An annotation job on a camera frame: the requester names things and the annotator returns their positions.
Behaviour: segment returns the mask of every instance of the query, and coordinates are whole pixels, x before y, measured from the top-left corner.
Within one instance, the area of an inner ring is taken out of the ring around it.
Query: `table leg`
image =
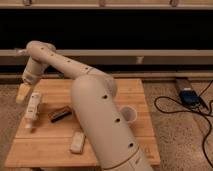
[[[43,169],[41,169],[40,167],[33,167],[30,168],[32,171],[44,171]]]

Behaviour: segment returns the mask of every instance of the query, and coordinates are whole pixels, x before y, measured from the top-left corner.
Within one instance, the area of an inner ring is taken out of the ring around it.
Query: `power adapter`
[[[176,78],[176,89],[184,106],[192,107],[200,104],[200,98],[187,78]]]

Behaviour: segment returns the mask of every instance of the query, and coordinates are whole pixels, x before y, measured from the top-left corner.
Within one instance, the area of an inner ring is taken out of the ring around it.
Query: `speckled floor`
[[[207,82],[195,82],[193,87],[200,92]],[[0,85],[0,171],[29,171],[29,169],[6,169],[4,160],[15,135],[17,126],[24,110],[15,104],[18,85]],[[167,95],[177,98],[173,82],[145,82],[144,89],[151,112],[152,122],[161,157],[161,164],[156,171],[211,171],[213,170],[203,156],[201,140],[205,132],[205,121],[190,113],[165,115],[156,110],[153,101],[157,96]],[[213,85],[204,94],[206,101],[213,98]],[[165,110],[178,106],[162,102]],[[213,161],[213,135],[207,143],[208,154]],[[45,171],[67,171],[70,169],[45,169]],[[94,171],[100,169],[72,169],[73,171]]]

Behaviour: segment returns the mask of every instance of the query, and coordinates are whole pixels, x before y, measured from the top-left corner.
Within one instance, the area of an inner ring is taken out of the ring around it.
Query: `black wall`
[[[213,49],[213,11],[0,10],[0,49]]]

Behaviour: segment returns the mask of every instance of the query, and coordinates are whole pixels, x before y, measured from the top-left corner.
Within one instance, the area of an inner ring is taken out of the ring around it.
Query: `wooden tabletop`
[[[118,107],[129,105],[138,111],[138,119],[131,129],[152,165],[160,163],[152,122],[139,79],[117,79],[118,93],[115,102]],[[86,140],[82,155],[72,154],[69,147],[75,131],[81,127],[74,115],[51,123],[47,114],[69,105],[72,80],[43,79],[35,87],[35,92],[43,95],[39,118],[35,131],[28,133],[22,119],[5,167],[79,167],[99,165],[95,154]]]

